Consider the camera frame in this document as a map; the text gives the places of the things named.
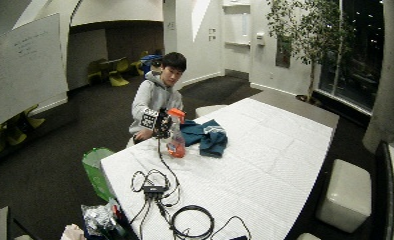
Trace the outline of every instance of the blue jacket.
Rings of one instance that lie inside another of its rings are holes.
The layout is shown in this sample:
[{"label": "blue jacket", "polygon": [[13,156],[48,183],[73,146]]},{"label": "blue jacket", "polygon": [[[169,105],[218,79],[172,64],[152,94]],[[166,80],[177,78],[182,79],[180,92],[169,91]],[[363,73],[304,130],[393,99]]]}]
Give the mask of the blue jacket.
[{"label": "blue jacket", "polygon": [[224,128],[213,119],[201,125],[192,120],[185,120],[181,124],[181,132],[186,147],[200,142],[200,155],[222,157],[228,137]]}]

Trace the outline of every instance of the yellow chair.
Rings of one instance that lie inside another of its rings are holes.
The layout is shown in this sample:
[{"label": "yellow chair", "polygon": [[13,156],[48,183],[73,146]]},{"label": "yellow chair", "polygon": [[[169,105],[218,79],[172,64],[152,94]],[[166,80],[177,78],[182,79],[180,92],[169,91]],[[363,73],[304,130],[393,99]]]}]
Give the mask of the yellow chair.
[{"label": "yellow chair", "polygon": [[136,71],[140,74],[140,76],[144,75],[141,58],[145,57],[146,55],[148,55],[148,51],[142,51],[138,61],[130,63],[130,66],[136,68]]},{"label": "yellow chair", "polygon": [[102,69],[104,65],[102,62],[106,62],[105,59],[98,59],[96,61],[92,61],[88,65],[88,83],[92,85],[96,82],[102,82],[104,76],[102,76]]},{"label": "yellow chair", "polygon": [[28,109],[25,109],[24,112],[23,112],[23,114],[24,114],[23,117],[25,118],[28,124],[32,126],[33,129],[36,129],[37,127],[40,127],[40,125],[41,125],[41,124],[44,123],[44,121],[45,121],[44,118],[37,119],[37,118],[32,118],[32,117],[28,116],[29,113],[31,113],[31,111],[33,111],[33,110],[37,108],[37,106],[39,106],[39,105],[35,104],[32,107],[29,107]]},{"label": "yellow chair", "polygon": [[15,115],[7,122],[0,124],[0,152],[5,149],[7,143],[11,146],[19,145],[27,139],[27,133],[40,127],[45,119],[29,117],[31,111],[37,108],[37,104]]},{"label": "yellow chair", "polygon": [[7,140],[11,146],[19,145],[27,138],[27,134],[17,127],[20,117],[17,114],[7,121]]},{"label": "yellow chair", "polygon": [[121,76],[121,73],[126,72],[128,70],[129,70],[129,62],[126,58],[122,58],[116,64],[116,70],[110,71],[108,74],[109,82],[113,87],[120,87],[129,83],[129,81],[125,80]]}]

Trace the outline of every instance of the cord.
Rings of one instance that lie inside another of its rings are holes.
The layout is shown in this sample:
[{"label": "cord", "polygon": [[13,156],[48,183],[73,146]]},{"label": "cord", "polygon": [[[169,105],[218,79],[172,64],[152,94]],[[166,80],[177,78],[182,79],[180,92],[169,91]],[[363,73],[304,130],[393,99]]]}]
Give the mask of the cord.
[{"label": "cord", "polygon": [[230,217],[229,219],[228,219],[228,221],[226,221],[226,223],[224,224],[224,226],[213,233],[213,235],[210,236],[210,240],[213,240],[213,236],[226,227],[226,225],[229,224],[229,222],[234,219],[234,218],[237,218],[240,221],[241,221],[241,223],[242,223],[242,226],[245,227],[245,229],[248,230],[248,233],[249,233],[249,240],[252,239],[252,234],[250,234],[250,231],[249,231],[249,228],[248,228],[248,226],[246,226],[246,224],[245,224],[245,221],[241,219],[241,217],[238,217],[238,216],[233,216],[233,217]]},{"label": "cord", "polygon": [[[152,180],[149,180],[149,177],[153,174],[160,174],[164,177],[164,179],[165,179],[165,186],[164,186],[165,191],[170,188],[170,182],[169,182],[169,179],[168,179],[166,175],[162,172],[160,172],[157,169],[152,169],[152,170],[149,170],[148,174],[144,174],[142,171],[134,172],[133,177],[132,177],[132,184],[130,184],[130,189],[132,189],[133,192],[141,192],[142,189],[144,189],[145,183],[149,183],[152,186],[154,186],[154,183],[152,182]],[[134,188],[134,180],[136,180],[137,175],[144,176],[142,185],[141,185],[141,187],[138,189]]]},{"label": "cord", "polygon": [[178,198],[177,198],[176,202],[172,203],[172,204],[164,204],[166,207],[172,207],[172,206],[174,206],[176,204],[178,204],[180,199],[181,199],[181,188],[180,188],[180,185],[181,185],[181,184],[180,184],[178,177],[176,176],[174,172],[172,171],[169,165],[166,164],[166,162],[165,162],[165,160],[164,160],[164,158],[162,158],[162,154],[161,154],[161,150],[160,150],[160,145],[161,145],[161,141],[160,141],[160,139],[158,139],[158,157],[160,157],[161,163],[165,165],[165,167],[166,167],[168,170],[170,171],[170,173],[172,173],[172,175],[173,175],[173,177],[174,177],[174,181],[176,181],[174,189],[172,190],[170,193],[165,194],[165,195],[162,196],[162,198],[164,198],[164,199],[168,198],[168,197],[169,197],[176,191],[178,191]]},{"label": "cord", "polygon": [[145,212],[145,215],[144,215],[142,221],[141,221],[141,223],[140,223],[140,239],[141,239],[141,240],[144,240],[144,238],[142,238],[142,223],[144,223],[144,221],[145,221],[145,218],[146,218],[146,215],[148,215],[148,212],[149,212],[150,207],[152,207],[152,201],[148,201],[146,212]]},{"label": "cord", "polygon": [[[209,220],[210,220],[210,227],[209,227],[209,229],[206,230],[206,232],[204,232],[202,234],[200,234],[200,235],[189,235],[188,233],[185,233],[185,231],[189,232],[189,229],[186,229],[184,232],[181,232],[181,231],[176,228],[176,226],[174,226],[174,220],[176,220],[177,216],[178,216],[182,212],[185,212],[185,211],[198,211],[198,212],[202,212],[202,213],[208,216],[208,218],[209,218]],[[209,237],[209,236],[212,235],[212,233],[213,233],[213,229],[214,229],[214,219],[213,219],[213,217],[212,217],[212,214],[209,213],[209,211],[208,211],[205,208],[202,208],[202,207],[200,207],[200,206],[197,206],[197,205],[188,205],[188,206],[182,207],[182,208],[181,208],[181,209],[173,214],[169,225],[170,225],[170,230],[173,231],[174,236],[178,236],[180,238],[181,238],[181,237],[185,237],[185,238],[201,238],[201,239],[208,239],[208,237]]]},{"label": "cord", "polygon": [[144,210],[144,208],[145,208],[145,205],[146,205],[146,203],[148,203],[148,200],[145,200],[145,202],[144,202],[144,206],[142,206],[142,208],[141,208],[141,210],[140,210],[140,212],[134,215],[134,217],[132,218],[132,220],[130,220],[130,222],[129,222],[129,224],[132,224],[133,223],[133,221],[134,221],[134,219],[140,216],[140,214],[141,214],[141,212],[142,212],[142,210]]}]

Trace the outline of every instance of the bag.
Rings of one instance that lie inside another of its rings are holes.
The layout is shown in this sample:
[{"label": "bag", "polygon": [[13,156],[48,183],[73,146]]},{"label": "bag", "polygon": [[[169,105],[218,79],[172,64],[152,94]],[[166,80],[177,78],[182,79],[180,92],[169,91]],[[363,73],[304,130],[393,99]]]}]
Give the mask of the bag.
[{"label": "bag", "polygon": [[96,194],[105,200],[114,198],[109,191],[105,177],[101,169],[101,160],[114,152],[106,148],[93,148],[83,157],[83,166],[85,168]]}]

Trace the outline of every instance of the boy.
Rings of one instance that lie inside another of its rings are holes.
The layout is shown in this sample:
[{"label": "boy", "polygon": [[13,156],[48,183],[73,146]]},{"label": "boy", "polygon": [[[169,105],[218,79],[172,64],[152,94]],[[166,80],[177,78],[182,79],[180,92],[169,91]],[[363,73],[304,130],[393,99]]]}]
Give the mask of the boy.
[{"label": "boy", "polygon": [[162,57],[161,72],[149,71],[145,74],[145,81],[141,83],[132,103],[133,123],[129,132],[133,135],[133,142],[149,139],[153,131],[140,126],[144,110],[146,108],[158,111],[160,108],[182,109],[182,95],[173,86],[186,70],[186,58],[181,53],[172,52]]}]

